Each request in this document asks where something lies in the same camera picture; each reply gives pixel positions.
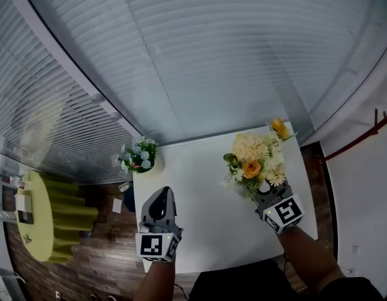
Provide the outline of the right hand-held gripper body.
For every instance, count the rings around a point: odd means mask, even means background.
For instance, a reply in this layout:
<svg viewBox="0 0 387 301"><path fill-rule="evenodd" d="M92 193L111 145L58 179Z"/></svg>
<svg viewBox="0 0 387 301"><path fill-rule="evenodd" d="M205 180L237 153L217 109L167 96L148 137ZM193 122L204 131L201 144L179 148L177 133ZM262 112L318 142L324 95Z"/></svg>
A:
<svg viewBox="0 0 387 301"><path fill-rule="evenodd" d="M304 216L304 208L297 194L278 193L277 187L268 196L257 194L255 212L274 232L281 234L298 225Z"/></svg>

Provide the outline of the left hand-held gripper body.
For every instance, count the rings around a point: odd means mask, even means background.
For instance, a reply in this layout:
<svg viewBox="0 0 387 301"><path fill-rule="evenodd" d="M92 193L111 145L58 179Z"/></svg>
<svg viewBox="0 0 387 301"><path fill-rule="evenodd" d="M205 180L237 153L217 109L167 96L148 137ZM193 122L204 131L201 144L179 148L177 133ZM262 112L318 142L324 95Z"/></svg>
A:
<svg viewBox="0 0 387 301"><path fill-rule="evenodd" d="M135 235L138 256L152 262L174 261L182 231L175 215L165 215L161 219L144 215Z"/></svg>

